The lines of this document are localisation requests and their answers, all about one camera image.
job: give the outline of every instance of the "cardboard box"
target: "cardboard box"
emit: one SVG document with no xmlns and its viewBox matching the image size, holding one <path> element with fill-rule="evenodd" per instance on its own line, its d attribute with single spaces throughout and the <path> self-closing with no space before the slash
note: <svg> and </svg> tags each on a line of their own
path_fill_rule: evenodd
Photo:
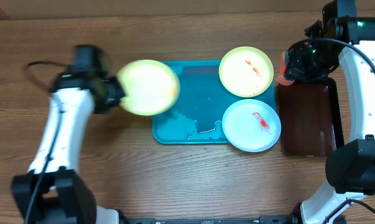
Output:
<svg viewBox="0 0 375 224">
<path fill-rule="evenodd" d="M 321 11 L 332 0 L 0 0 L 0 19 Z M 375 9 L 375 0 L 356 0 Z"/>
</svg>

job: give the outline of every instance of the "red food residue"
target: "red food residue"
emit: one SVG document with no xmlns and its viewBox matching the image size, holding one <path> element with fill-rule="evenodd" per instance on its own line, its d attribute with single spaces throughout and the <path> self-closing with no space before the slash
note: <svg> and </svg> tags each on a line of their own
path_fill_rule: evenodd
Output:
<svg viewBox="0 0 375 224">
<path fill-rule="evenodd" d="M 269 124 L 262 118 L 261 114 L 258 112 L 252 113 L 255 119 L 260 123 L 261 125 L 261 131 L 267 131 L 269 134 Z"/>
<path fill-rule="evenodd" d="M 250 60 L 244 60 L 244 61 L 250 66 L 250 68 L 252 68 L 252 70 L 255 72 L 255 74 L 257 74 L 257 76 L 259 77 L 262 76 L 260 71 L 252 65 Z"/>
</svg>

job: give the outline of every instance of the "yellow plate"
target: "yellow plate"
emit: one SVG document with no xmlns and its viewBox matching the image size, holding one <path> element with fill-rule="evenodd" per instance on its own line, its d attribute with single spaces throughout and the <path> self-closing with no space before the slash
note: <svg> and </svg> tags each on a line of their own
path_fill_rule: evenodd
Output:
<svg viewBox="0 0 375 224">
<path fill-rule="evenodd" d="M 272 62 L 259 49 L 237 47 L 222 59 L 219 78 L 223 86 L 237 96 L 257 96 L 272 83 Z"/>
<path fill-rule="evenodd" d="M 152 116 L 172 107 L 181 89 L 179 79 L 167 65 L 154 60 L 137 60 L 117 74 L 125 92 L 120 106 L 133 114 Z"/>
</svg>

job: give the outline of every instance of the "blue tray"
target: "blue tray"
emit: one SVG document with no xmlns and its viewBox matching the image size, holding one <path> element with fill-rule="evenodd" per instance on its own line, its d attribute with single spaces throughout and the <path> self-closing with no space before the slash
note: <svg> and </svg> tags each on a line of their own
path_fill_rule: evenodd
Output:
<svg viewBox="0 0 375 224">
<path fill-rule="evenodd" d="M 163 144 L 228 143 L 222 130 L 225 110 L 243 98 L 231 94 L 222 85 L 220 60 L 164 62 L 181 82 L 175 105 L 153 117 L 153 136 Z M 252 99 L 263 101 L 276 111 L 273 83 Z"/>
</svg>

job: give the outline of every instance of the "black cable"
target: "black cable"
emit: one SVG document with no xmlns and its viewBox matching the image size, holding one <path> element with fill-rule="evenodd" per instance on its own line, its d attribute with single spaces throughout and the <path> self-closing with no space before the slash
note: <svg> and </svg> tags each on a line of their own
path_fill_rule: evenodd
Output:
<svg viewBox="0 0 375 224">
<path fill-rule="evenodd" d="M 343 45 L 345 47 L 351 48 L 352 50 L 354 50 L 356 53 L 358 53 L 359 56 L 361 56 L 366 61 L 366 63 L 371 67 L 371 70 L 373 71 L 373 73 L 375 75 L 375 66 L 374 66 L 373 62 L 368 58 L 368 56 L 366 56 L 361 50 L 357 49 L 356 47 L 352 46 L 351 44 L 347 44 L 346 42 L 343 42 L 343 41 L 340 41 L 340 40 L 334 40 L 334 39 L 329 39 L 329 38 L 305 39 L 305 40 L 298 41 L 297 43 L 290 46 L 287 50 L 287 53 L 290 55 L 290 52 L 292 51 L 292 49 L 295 46 L 297 46 L 299 44 L 304 44 L 304 43 L 307 43 L 307 42 L 332 42 L 332 43 L 335 43 L 335 44 L 340 44 L 340 45 Z"/>
<path fill-rule="evenodd" d="M 24 71 L 27 72 L 28 74 L 26 74 L 28 77 L 33 77 L 35 78 L 35 76 L 33 76 L 33 74 L 28 70 L 28 68 L 30 66 L 33 66 L 33 65 L 38 65 L 38 64 L 50 64 L 50 65 L 57 65 L 57 66 L 64 66 L 63 64 L 61 63 L 57 63 L 57 62 L 47 62 L 47 61 L 39 61 L 39 62 L 32 62 L 32 63 L 28 63 L 25 67 L 24 67 Z M 31 195 L 31 198 L 30 198 L 30 202 L 28 204 L 28 208 L 27 208 L 27 212 L 26 212 L 26 217 L 24 219 L 24 224 L 29 224 L 29 219 L 30 219 L 30 216 L 31 216 L 31 210 L 34 206 L 34 203 L 37 199 L 37 194 L 39 192 L 39 187 L 40 185 L 42 184 L 42 181 L 44 179 L 44 175 L 45 175 L 45 171 L 49 165 L 49 162 L 52 160 L 52 153 L 53 153 L 53 150 L 54 150 L 54 146 L 56 144 L 56 140 L 57 140 L 57 136 L 59 135 L 59 131 L 60 131 L 60 125 L 62 124 L 62 119 L 63 119 L 63 116 L 62 116 L 62 113 L 63 113 L 63 104 L 62 104 L 62 100 L 55 94 L 52 94 L 52 98 L 53 100 L 56 102 L 57 104 L 57 109 L 59 111 L 59 115 L 58 115 L 58 120 L 57 120 L 57 125 L 56 125 L 56 129 L 55 129 L 55 133 L 54 133 L 54 137 L 53 137 L 53 140 L 52 140 L 52 143 L 50 145 L 50 148 L 49 148 L 49 151 L 48 151 L 48 154 L 46 155 L 46 160 L 45 160 L 45 164 L 42 168 L 42 171 L 39 173 L 39 176 L 38 176 L 38 181 L 36 183 L 36 186 L 34 187 L 34 191 L 32 192 L 32 195 Z"/>
<path fill-rule="evenodd" d="M 343 202 L 339 207 L 337 207 L 330 215 L 328 215 L 325 220 L 323 221 L 323 224 L 329 223 L 330 219 L 335 216 L 341 209 L 344 208 L 346 205 L 351 205 L 351 203 L 358 203 L 362 205 L 363 207 L 367 208 L 370 212 L 373 212 L 375 214 L 375 209 L 370 207 L 368 204 L 361 202 L 360 200 L 355 199 L 347 199 L 345 202 Z"/>
<path fill-rule="evenodd" d="M 38 88 L 40 88 L 42 91 L 44 92 L 49 92 L 51 93 L 52 92 L 52 87 L 49 87 L 47 85 L 45 85 L 42 81 L 40 81 L 34 74 L 32 74 L 32 72 L 29 70 L 29 68 L 31 66 L 34 66 L 34 65 L 54 65 L 54 66 L 58 66 L 58 67 L 67 67 L 66 64 L 63 64 L 63 63 L 59 63 L 59 62 L 51 62 L 51 61 L 46 61 L 46 60 L 42 60 L 42 61 L 36 61 L 36 62 L 31 62 L 31 63 L 28 63 L 27 65 L 23 66 L 23 74 L 24 76 L 32 83 L 34 84 L 35 86 L 37 86 Z"/>
</svg>

